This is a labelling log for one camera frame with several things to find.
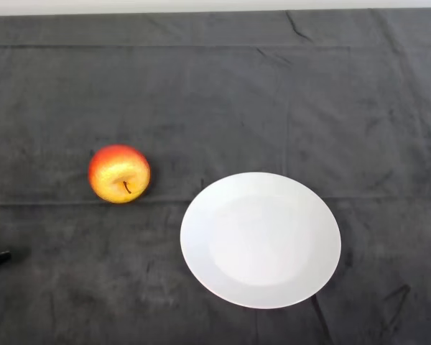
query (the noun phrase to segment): white wall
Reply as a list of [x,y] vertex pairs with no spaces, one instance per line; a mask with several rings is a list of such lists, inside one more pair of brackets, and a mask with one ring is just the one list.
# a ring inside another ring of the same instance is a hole
[[431,7],[431,0],[0,0],[0,15]]

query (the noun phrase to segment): red and yellow apple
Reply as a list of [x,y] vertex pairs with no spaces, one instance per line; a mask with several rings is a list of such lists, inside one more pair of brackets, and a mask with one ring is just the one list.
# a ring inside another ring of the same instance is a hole
[[96,152],[88,179],[94,192],[111,203],[127,203],[140,196],[150,182],[144,155],[126,145],[111,145]]

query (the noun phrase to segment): tablecloth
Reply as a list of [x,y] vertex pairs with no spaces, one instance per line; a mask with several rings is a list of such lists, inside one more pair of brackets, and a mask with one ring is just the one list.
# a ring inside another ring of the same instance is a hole
[[[93,153],[152,186],[99,200]],[[264,171],[313,189],[342,253],[254,310],[180,251],[191,200]],[[431,345],[431,9],[0,17],[2,344]]]

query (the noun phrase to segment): white plate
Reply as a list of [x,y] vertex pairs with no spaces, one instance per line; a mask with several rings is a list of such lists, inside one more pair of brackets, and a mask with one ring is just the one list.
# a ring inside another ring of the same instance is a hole
[[340,257],[340,232],[325,203],[297,181],[265,172],[228,176],[188,207],[182,253],[217,296],[280,308],[319,291]]

